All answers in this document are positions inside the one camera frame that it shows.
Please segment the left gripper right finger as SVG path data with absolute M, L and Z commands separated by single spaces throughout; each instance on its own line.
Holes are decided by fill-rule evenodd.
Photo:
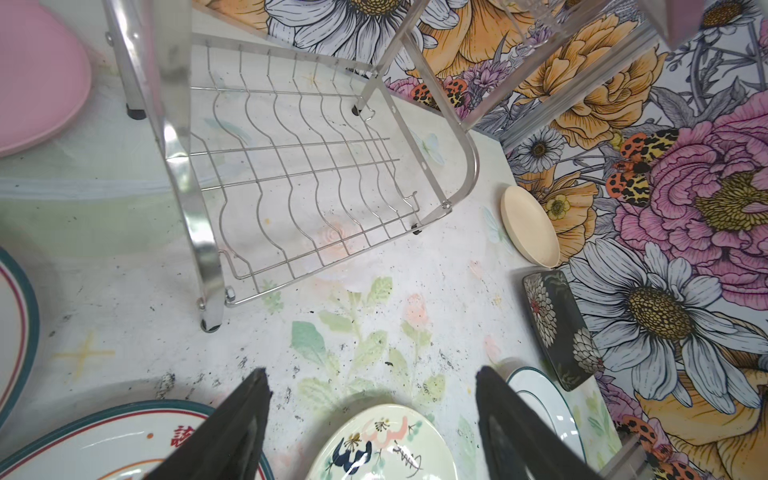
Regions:
M 478 428 L 491 479 L 598 479 L 491 367 L 476 375 Z

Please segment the cream plate floral pattern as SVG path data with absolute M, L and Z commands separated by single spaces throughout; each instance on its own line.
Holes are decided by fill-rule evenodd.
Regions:
M 308 479 L 456 479 L 453 456 L 424 415 L 397 404 L 371 407 L 324 444 Z

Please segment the white plate green red rim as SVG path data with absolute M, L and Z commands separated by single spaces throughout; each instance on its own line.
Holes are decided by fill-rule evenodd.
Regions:
M 1 249 L 1 426 L 31 374 L 40 337 L 37 298 L 21 265 Z

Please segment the white plate orange sunburst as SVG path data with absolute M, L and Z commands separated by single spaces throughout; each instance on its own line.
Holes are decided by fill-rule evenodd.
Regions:
M 200 479 L 162 463 L 214 408 L 186 400 L 141 401 L 65 425 L 1 462 L 3 479 Z

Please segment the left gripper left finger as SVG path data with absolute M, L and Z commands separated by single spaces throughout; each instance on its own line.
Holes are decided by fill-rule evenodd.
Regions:
M 263 368 L 253 370 L 149 479 L 255 479 L 272 393 Z

